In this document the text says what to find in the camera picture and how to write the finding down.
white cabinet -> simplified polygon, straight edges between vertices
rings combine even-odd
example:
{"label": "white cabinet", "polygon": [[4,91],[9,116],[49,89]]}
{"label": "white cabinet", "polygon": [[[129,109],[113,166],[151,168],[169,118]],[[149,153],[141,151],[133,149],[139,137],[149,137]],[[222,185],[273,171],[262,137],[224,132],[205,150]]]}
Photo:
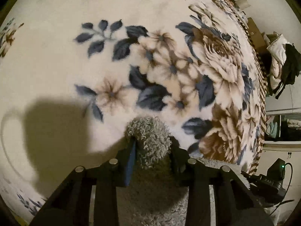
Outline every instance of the white cabinet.
{"label": "white cabinet", "polygon": [[[267,169],[278,159],[289,162],[293,165],[293,178],[290,184],[288,193],[284,200],[294,199],[295,201],[281,205],[281,217],[289,215],[301,198],[301,148],[272,148],[264,147],[262,151],[259,166],[256,175],[266,175]],[[291,170],[290,166],[286,166],[285,179],[283,181],[283,187],[286,189],[290,180]]]}
{"label": "white cabinet", "polygon": [[276,115],[293,112],[290,85],[287,85],[285,87],[282,94],[279,96],[279,99],[275,99],[273,96],[265,98],[265,111],[267,115]]}
{"label": "white cabinet", "polygon": [[[296,127],[288,127],[286,124],[287,120],[290,119],[291,121],[301,121],[301,113],[284,113],[280,115],[271,115],[267,114],[267,129],[265,133],[265,145],[269,145],[270,147],[298,147],[296,145],[301,146],[301,130],[292,130],[292,128]],[[273,122],[274,125],[270,128],[270,122]],[[273,135],[275,123],[277,123],[277,132],[276,136]]]}
{"label": "white cabinet", "polygon": [[295,79],[295,84],[290,86],[294,112],[301,112],[301,76]]}

floral blanket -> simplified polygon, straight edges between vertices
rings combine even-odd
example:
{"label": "floral blanket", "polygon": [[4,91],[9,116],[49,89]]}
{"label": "floral blanket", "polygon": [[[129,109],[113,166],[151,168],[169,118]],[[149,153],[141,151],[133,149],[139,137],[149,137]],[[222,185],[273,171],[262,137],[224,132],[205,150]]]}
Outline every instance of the floral blanket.
{"label": "floral blanket", "polygon": [[18,0],[0,31],[0,169],[24,219],[75,166],[107,160],[137,116],[256,171],[265,81],[229,0]]}

